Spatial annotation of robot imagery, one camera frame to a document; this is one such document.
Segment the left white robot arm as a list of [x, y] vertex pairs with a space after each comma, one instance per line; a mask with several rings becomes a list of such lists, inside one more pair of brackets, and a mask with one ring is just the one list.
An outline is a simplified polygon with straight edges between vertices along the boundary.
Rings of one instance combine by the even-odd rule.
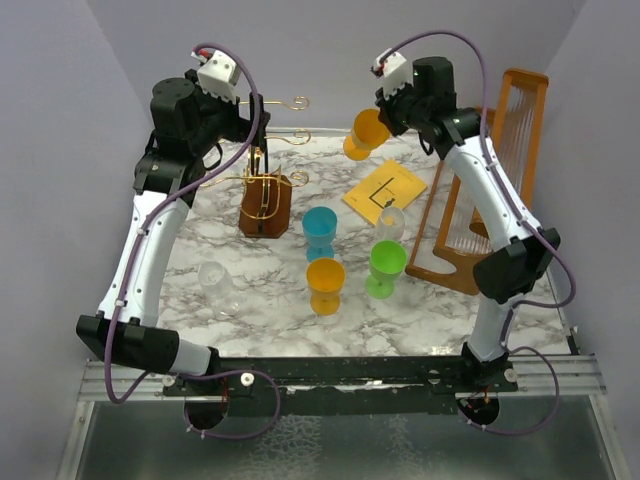
[[207, 92], [189, 70], [152, 89], [153, 129], [134, 170], [131, 224], [111, 286], [96, 314], [82, 315], [76, 333], [104, 362], [158, 374], [182, 374], [195, 392], [220, 385], [219, 353], [158, 327], [159, 296], [177, 234], [204, 183], [204, 157], [220, 140], [251, 142], [263, 102], [249, 95], [249, 118], [235, 100]]

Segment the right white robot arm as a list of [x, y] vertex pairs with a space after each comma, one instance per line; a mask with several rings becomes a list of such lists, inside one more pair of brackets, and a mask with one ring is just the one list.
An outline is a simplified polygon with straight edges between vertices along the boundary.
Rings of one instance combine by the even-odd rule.
[[469, 360], [459, 367], [461, 383], [481, 391], [506, 361], [514, 307], [525, 299], [549, 266], [560, 244], [556, 229], [545, 229], [523, 203], [503, 170], [486, 122], [472, 107], [456, 104], [452, 63], [440, 56], [413, 62], [400, 53], [375, 59], [379, 119], [394, 136], [412, 129], [460, 179], [488, 233], [491, 253], [473, 268], [480, 305], [470, 339]]

